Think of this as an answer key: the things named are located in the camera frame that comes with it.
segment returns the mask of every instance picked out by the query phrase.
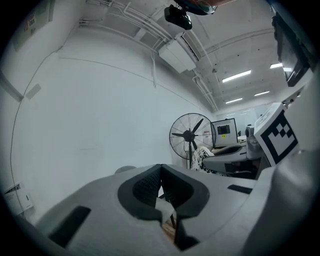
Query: wooden floor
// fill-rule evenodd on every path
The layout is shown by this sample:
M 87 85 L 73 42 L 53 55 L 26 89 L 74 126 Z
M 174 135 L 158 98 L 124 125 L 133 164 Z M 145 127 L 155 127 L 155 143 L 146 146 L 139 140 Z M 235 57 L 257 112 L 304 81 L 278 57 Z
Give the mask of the wooden floor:
M 169 219 L 166 223 L 162 225 L 162 230 L 166 234 L 166 236 L 169 238 L 169 240 L 174 243 L 175 241 L 175 235 L 176 230 L 172 227 L 172 222 Z

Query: fan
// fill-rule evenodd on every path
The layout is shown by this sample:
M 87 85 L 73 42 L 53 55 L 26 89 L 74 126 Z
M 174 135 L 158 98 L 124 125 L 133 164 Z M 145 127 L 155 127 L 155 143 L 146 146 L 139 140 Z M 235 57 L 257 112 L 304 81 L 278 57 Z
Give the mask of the fan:
M 191 169 L 192 155 L 198 147 L 214 148 L 211 121 L 202 114 L 189 113 L 179 117 L 172 125 L 169 134 L 170 145 L 174 152 L 189 160 Z

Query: ceiling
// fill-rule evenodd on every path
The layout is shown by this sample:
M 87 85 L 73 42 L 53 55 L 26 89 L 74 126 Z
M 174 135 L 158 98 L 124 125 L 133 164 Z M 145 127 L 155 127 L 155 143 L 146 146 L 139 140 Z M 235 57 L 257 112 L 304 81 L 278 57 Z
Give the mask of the ceiling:
M 116 1 L 124 5 L 131 2 L 131 8 L 151 17 L 172 38 L 184 31 L 164 18 L 164 8 L 174 4 L 173 0 Z M 104 26 L 129 35 L 150 47 L 157 43 L 156 36 L 124 20 L 121 17 L 124 13 L 120 9 L 87 5 L 84 15 L 87 19 L 102 18 L 100 23 Z M 219 109 L 226 107 L 227 101 L 238 98 L 249 101 L 255 98 L 254 94 L 264 91 L 270 91 L 270 96 L 276 93 L 278 84 L 285 83 L 281 68 L 270 69 L 271 64 L 278 63 L 272 16 L 274 13 L 264 0 L 236 0 L 218 6 L 214 14 L 190 14 L 192 30 L 207 53 L 206 55 L 200 44 L 197 44 L 202 58 L 196 66 Z M 222 83 L 222 79 L 248 70 L 251 70 L 250 75 Z

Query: white air conditioning unit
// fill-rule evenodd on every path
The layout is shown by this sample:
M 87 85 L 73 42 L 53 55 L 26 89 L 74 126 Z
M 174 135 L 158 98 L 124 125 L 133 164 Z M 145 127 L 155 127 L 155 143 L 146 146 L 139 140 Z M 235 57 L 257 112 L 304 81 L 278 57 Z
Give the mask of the white air conditioning unit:
M 159 50 L 159 56 L 169 63 L 178 73 L 193 70 L 196 64 L 187 50 L 173 39 Z

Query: gray chair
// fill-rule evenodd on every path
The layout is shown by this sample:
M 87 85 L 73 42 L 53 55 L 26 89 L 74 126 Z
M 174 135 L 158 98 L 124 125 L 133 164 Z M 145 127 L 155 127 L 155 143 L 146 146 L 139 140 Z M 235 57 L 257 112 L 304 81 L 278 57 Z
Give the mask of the gray chair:
M 135 169 L 135 166 L 127 165 L 120 167 L 118 170 L 115 171 L 116 174 L 120 174 L 129 170 Z M 174 220 L 174 207 L 171 205 L 171 203 L 167 202 L 164 198 L 157 198 L 155 202 L 155 208 L 159 210 L 162 213 L 162 224 L 164 224 L 166 221 L 171 219 L 171 223 L 173 228 L 176 228 L 175 220 Z

